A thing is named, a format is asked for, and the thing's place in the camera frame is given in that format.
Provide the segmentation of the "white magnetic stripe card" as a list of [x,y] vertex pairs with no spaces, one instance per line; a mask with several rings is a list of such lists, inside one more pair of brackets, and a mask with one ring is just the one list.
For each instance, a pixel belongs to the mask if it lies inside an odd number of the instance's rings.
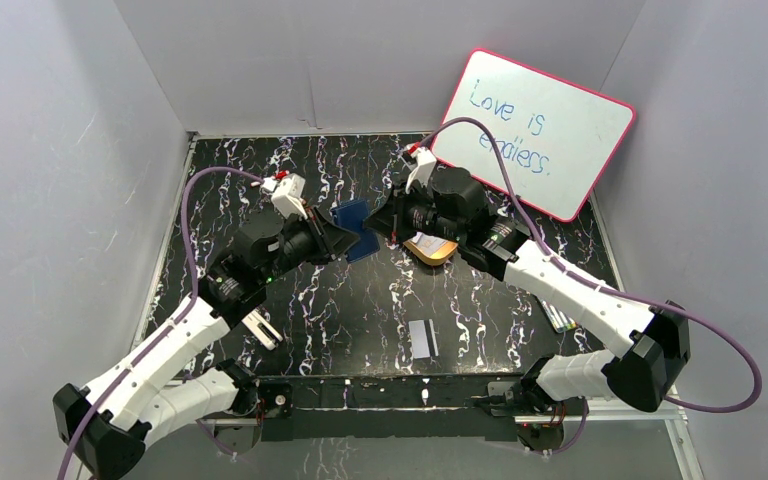
[[432,319],[408,322],[413,359],[431,359],[439,356],[438,342]]

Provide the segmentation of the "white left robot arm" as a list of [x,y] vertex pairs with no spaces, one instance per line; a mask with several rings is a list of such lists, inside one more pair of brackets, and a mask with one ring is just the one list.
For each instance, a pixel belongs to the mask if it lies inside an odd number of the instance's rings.
[[244,324],[258,329],[268,286],[304,263],[325,265],[361,240],[321,208],[283,218],[256,214],[197,279],[195,292],[110,370],[53,398],[58,434],[97,479],[120,479],[150,445],[206,415],[246,416],[260,399],[255,375],[228,359],[174,389],[166,387],[190,359]]

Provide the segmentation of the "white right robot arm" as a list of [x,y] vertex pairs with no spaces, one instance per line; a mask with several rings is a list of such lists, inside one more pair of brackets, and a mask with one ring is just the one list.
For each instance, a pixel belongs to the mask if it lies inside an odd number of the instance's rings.
[[543,252],[525,223],[498,214],[463,168],[434,173],[428,186],[398,180],[363,224],[396,243],[418,233],[453,241],[473,269],[547,302],[602,343],[590,353],[540,358],[509,403],[547,414],[574,397],[619,399],[652,413],[689,361],[686,317],[611,296],[595,277]]

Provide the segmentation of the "silver credit card stack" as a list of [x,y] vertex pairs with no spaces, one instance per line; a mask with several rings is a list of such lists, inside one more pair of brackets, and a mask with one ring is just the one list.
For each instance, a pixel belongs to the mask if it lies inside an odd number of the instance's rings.
[[427,257],[433,257],[438,251],[444,250],[448,241],[424,233],[417,233],[407,242],[407,246]]

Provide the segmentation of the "blue leather card holder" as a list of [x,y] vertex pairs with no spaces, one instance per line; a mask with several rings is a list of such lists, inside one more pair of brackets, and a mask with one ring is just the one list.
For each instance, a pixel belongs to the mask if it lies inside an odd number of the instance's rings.
[[367,200],[358,198],[341,203],[331,209],[331,215],[337,226],[349,230],[359,237],[358,242],[346,254],[346,260],[349,264],[370,257],[380,250],[380,244],[375,233],[364,226],[364,221],[370,215]]

